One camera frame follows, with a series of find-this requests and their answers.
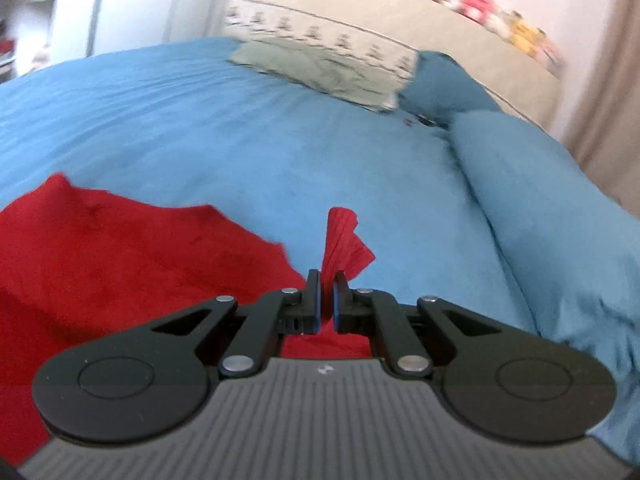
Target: metal pin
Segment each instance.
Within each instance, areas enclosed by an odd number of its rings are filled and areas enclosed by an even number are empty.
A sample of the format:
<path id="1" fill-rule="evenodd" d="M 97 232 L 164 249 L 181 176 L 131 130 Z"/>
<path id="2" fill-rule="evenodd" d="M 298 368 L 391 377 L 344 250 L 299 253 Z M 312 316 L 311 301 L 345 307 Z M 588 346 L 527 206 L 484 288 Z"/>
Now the metal pin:
<path id="1" fill-rule="evenodd" d="M 254 366 L 254 360 L 246 355 L 230 355 L 222 361 L 222 367 L 228 372 L 245 372 Z"/>
<path id="2" fill-rule="evenodd" d="M 429 360 L 421 355 L 405 355 L 398 359 L 398 367 L 405 372 L 423 372 L 429 366 Z"/>

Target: blue duvet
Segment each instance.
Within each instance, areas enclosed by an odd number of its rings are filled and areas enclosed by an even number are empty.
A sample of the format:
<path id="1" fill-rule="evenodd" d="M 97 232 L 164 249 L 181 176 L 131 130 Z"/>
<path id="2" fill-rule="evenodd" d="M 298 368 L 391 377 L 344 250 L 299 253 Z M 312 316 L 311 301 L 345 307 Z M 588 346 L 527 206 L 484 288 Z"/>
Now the blue duvet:
<path id="1" fill-rule="evenodd" d="M 597 435 L 640 462 L 640 421 L 633 420 L 640 408 L 640 292 L 625 293 L 624 306 L 601 309 L 576 306 L 575 295 L 586 294 L 588 284 L 572 282 L 569 299 L 553 292 L 540 298 L 536 286 L 557 291 L 563 283 L 532 275 L 522 261 L 536 247 L 513 242 L 525 235 L 556 242 L 552 227 L 530 234 L 536 223 L 553 220 L 547 209 L 540 209 L 544 218 L 530 218 L 519 207 L 524 201 L 537 211 L 536 200 L 546 200 L 527 195 L 538 190 L 536 172 L 519 180 L 500 173 L 501 161 L 523 158 L 530 138 L 548 137 L 521 121 L 504 122 L 498 112 L 459 114 L 449 131 L 401 111 L 375 114 L 232 65 L 226 58 L 235 47 L 228 39 L 158 46 L 58 65 L 0 86 L 0 207 L 62 171 L 78 186 L 155 205 L 211 204 L 283 243 L 302 273 L 321 264 L 329 208 L 349 207 L 376 255 L 354 286 L 381 288 L 405 303 L 433 294 L 592 351 L 623 392 Z M 521 139 L 520 154 L 517 146 L 500 154 L 496 131 Z M 549 141 L 550 148 L 540 148 L 543 158 L 563 151 Z M 583 178 L 579 170 L 574 176 Z M 638 222 L 620 214 L 602 222 L 613 231 L 622 222 L 637 235 Z M 519 231 L 518 222 L 527 229 Z M 570 260 L 574 250 L 562 246 L 561 254 Z M 637 269 L 639 251 L 640 244 L 627 252 L 619 272 Z M 614 275 L 604 286 L 615 288 Z M 625 280 L 640 283 L 638 276 Z M 590 293 L 592 304 L 599 293 Z M 603 320 L 612 338 L 606 348 L 596 330 Z"/>

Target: beige curtain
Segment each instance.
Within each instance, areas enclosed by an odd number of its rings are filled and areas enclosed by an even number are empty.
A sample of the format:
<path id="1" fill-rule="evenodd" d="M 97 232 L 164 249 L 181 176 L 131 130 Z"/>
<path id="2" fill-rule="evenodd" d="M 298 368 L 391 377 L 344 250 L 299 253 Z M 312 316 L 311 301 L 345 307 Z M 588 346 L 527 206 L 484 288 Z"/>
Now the beige curtain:
<path id="1" fill-rule="evenodd" d="M 566 145 L 587 176 L 640 217 L 640 0 L 617 0 Z"/>

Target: patterned fabric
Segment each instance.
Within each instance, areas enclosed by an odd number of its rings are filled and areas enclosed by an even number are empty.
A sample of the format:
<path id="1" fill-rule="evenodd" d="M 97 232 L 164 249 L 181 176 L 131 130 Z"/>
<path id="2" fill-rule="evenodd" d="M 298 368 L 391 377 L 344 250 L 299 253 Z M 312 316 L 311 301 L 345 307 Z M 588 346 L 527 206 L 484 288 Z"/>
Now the patterned fabric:
<path id="1" fill-rule="evenodd" d="M 523 52 L 431 0 L 230 0 L 226 34 L 278 35 L 412 77 L 416 53 L 444 52 L 507 113 L 549 126 L 561 84 Z"/>
<path id="2" fill-rule="evenodd" d="M 408 80 L 414 74 L 417 53 L 411 47 L 381 34 L 264 2 L 231 0 L 226 14 L 227 35 L 243 41 L 265 34 L 318 46 L 359 59 Z"/>

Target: red cloth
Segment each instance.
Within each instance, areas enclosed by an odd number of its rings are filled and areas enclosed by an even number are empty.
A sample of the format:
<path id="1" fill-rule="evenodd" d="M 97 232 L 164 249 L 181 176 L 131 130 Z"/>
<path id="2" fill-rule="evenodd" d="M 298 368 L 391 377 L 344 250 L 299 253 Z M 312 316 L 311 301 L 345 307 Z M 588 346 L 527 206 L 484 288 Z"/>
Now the red cloth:
<path id="1" fill-rule="evenodd" d="M 336 270 L 354 278 L 373 260 L 356 225 L 330 212 L 325 291 Z M 159 208 L 50 177 L 0 212 L 0 455 L 18 464 L 47 439 L 31 380 L 49 357 L 220 294 L 247 304 L 285 286 L 305 280 L 284 248 L 210 206 Z M 365 338 L 330 328 L 289 339 L 288 357 L 370 355 Z"/>

